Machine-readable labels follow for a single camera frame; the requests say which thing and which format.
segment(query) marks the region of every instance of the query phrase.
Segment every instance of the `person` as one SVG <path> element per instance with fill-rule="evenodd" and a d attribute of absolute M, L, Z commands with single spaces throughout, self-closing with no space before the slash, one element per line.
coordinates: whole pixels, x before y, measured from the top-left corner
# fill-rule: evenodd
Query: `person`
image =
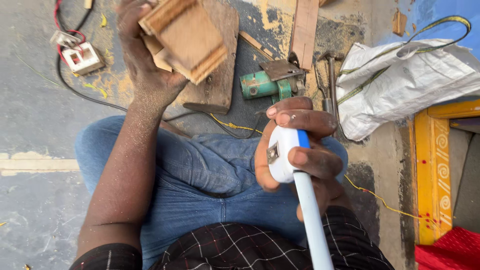
<path fill-rule="evenodd" d="M 329 137 L 337 122 L 313 110 L 309 98 L 270 107 L 261 138 L 188 138 L 159 128 L 187 80 L 155 67 L 137 23 L 150 10 L 138 0 L 122 0 L 117 8 L 135 88 L 126 116 L 100 120 L 77 136 L 75 152 L 92 198 L 70 269 L 311 268 L 294 185 L 276 182 L 267 165 L 277 125 L 309 134 L 312 148 L 295 147 L 288 160 L 312 175 L 335 269 L 393 269 L 340 184 L 348 157 Z"/>

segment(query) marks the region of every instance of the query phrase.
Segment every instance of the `right hand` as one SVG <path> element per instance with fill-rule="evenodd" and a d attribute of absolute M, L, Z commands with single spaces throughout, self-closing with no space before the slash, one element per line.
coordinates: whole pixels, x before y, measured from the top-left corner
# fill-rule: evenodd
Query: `right hand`
<path fill-rule="evenodd" d="M 188 80 L 176 71 L 171 73 L 157 68 L 140 36 L 142 30 L 138 21 L 152 7 L 146 0 L 122 0 L 116 10 L 123 59 L 135 86 L 135 100 L 144 105 L 165 108 L 175 100 Z"/>
<path fill-rule="evenodd" d="M 276 191 L 280 183 L 270 174 L 266 150 L 273 129 L 278 125 L 286 128 L 303 129 L 307 131 L 311 148 L 294 147 L 288 153 L 290 164 L 312 176 L 320 214 L 323 215 L 328 205 L 344 194 L 344 189 L 335 180 L 342 171 L 343 163 L 339 156 L 322 146 L 320 139 L 331 135 L 337 128 L 337 121 L 330 113 L 313 110 L 312 101 L 308 97 L 293 97 L 284 99 L 267 110 L 271 121 L 263 131 L 262 138 L 255 152 L 255 174 L 258 184 L 269 192 Z M 297 217 L 303 221 L 300 205 L 297 207 Z"/>

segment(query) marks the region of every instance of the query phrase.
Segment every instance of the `jeans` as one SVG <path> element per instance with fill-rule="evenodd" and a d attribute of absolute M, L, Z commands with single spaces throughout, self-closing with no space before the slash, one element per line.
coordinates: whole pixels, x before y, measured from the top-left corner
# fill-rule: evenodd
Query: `jeans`
<path fill-rule="evenodd" d="M 75 154 L 91 194 L 124 120 L 124 116 L 102 119 L 77 136 Z M 180 236 L 217 222 L 262 226 L 294 243 L 305 238 L 305 228 L 296 215 L 299 202 L 290 187 L 282 184 L 277 192 L 269 193 L 257 184 L 254 153 L 258 141 L 220 134 L 188 139 L 158 130 L 155 185 L 140 239 L 144 269 Z M 337 176 L 340 182 L 347 169 L 347 151 L 331 137 L 322 143 L 343 161 L 343 171 Z"/>

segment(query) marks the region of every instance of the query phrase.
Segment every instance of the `hammer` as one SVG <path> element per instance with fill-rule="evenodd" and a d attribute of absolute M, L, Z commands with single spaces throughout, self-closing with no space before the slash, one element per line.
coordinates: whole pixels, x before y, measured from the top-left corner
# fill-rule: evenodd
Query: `hammer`
<path fill-rule="evenodd" d="M 334 51 L 326 51 L 322 55 L 320 55 L 317 58 L 317 61 L 327 59 L 328 60 L 328 69 L 329 69 L 329 83 L 330 83 L 330 98 L 332 99 L 332 115 L 335 117 L 335 119 L 338 119 L 338 111 L 336 107 L 336 87 L 335 87 L 335 60 L 343 60 L 345 58 L 345 55 L 343 53 L 338 53 Z"/>

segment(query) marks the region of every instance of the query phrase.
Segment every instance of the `spiral pattern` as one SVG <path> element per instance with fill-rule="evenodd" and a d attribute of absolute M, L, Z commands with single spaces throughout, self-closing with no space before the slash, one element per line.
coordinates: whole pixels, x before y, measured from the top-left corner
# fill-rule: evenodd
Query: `spiral pattern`
<path fill-rule="evenodd" d="M 438 164 L 438 175 L 443 179 L 446 179 L 450 176 L 450 169 L 445 163 Z"/>
<path fill-rule="evenodd" d="M 437 142 L 437 145 L 438 145 L 441 149 L 444 149 L 444 148 L 447 147 L 447 145 L 448 145 L 447 136 L 445 136 L 445 134 L 440 134 L 440 135 L 438 135 L 438 137 L 437 137 L 437 139 L 436 139 L 436 142 Z"/>
<path fill-rule="evenodd" d="M 450 197 L 445 195 L 442 197 L 440 200 L 440 207 L 443 208 L 443 210 L 448 210 L 450 209 Z"/>

